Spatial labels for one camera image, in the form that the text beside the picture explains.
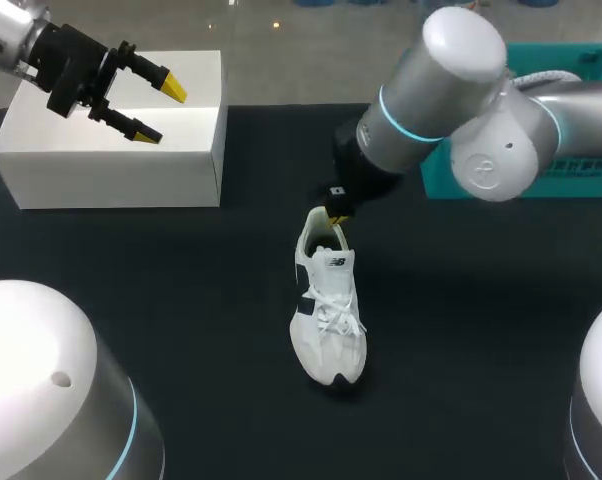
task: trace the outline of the sneaker upper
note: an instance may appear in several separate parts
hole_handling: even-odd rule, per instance
[[[309,244],[328,236],[329,243],[336,242],[341,250],[321,245],[314,252],[308,250]],[[325,385],[339,374],[354,383],[365,364],[367,344],[359,320],[354,261],[341,227],[330,225],[325,209],[310,212],[297,245],[298,306],[290,334],[306,372]]]

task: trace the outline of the blue light ring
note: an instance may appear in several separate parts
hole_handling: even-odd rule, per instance
[[[130,382],[130,388],[132,389],[132,401],[134,402],[134,413],[132,414],[132,426],[130,427],[130,434],[128,435],[128,442],[125,444],[125,448],[123,449],[123,452],[121,452],[121,456],[119,457],[119,460],[117,461],[116,465],[110,472],[110,475],[108,475],[105,480],[113,480],[113,478],[116,476],[116,474],[119,473],[119,470],[121,469],[121,466],[123,465],[123,462],[125,461],[126,457],[128,456],[128,452],[130,451],[130,447],[132,446],[132,441],[134,440],[134,434],[137,429],[137,415],[138,415],[137,395],[134,391],[134,385],[132,385],[132,380],[130,380],[128,378],[128,381]]]
[[[409,130],[402,127],[399,124],[399,122],[397,122],[392,117],[392,115],[390,115],[390,112],[388,112],[388,109],[385,106],[385,103],[383,101],[383,85],[381,86],[381,89],[379,90],[379,105],[381,105],[381,111],[385,115],[385,118],[388,119],[388,122],[390,122],[390,125],[392,125],[394,128],[396,128],[401,134],[405,135],[406,137],[411,138],[412,140],[416,140],[417,142],[423,142],[423,143],[437,143],[445,138],[445,137],[440,137],[440,138],[422,137],[422,136],[412,133]]]

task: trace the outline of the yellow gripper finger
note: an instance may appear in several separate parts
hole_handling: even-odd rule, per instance
[[[341,217],[331,217],[330,224],[331,225],[339,225],[340,223],[345,222],[349,217],[341,216]]]
[[[165,77],[165,82],[163,82],[161,91],[168,97],[172,97],[180,103],[185,103],[185,99],[188,98],[188,93],[183,89],[172,73],[168,73],[168,76]]]

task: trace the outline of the black table surface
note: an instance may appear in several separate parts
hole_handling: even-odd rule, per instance
[[[602,200],[429,201],[409,175],[344,227],[366,383],[334,397],[298,364],[294,245],[363,108],[232,107],[218,209],[22,212],[0,179],[0,279],[86,312],[161,425],[167,480],[563,478]]]

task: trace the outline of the robot end effector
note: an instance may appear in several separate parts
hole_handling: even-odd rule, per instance
[[[481,16],[437,10],[357,121],[337,130],[334,162],[340,187],[326,208],[338,219],[386,195],[406,171],[486,110],[507,80],[506,46]]]
[[[80,104],[91,109],[91,119],[103,120],[128,140],[159,143],[159,132],[109,108],[106,99],[117,69],[127,67],[155,89],[185,102],[187,93],[172,73],[137,55],[135,48],[123,42],[118,50],[108,50],[69,25],[51,23],[47,7],[31,0],[0,0],[0,71],[49,93],[48,108],[63,117]],[[28,74],[28,66],[37,73]]]

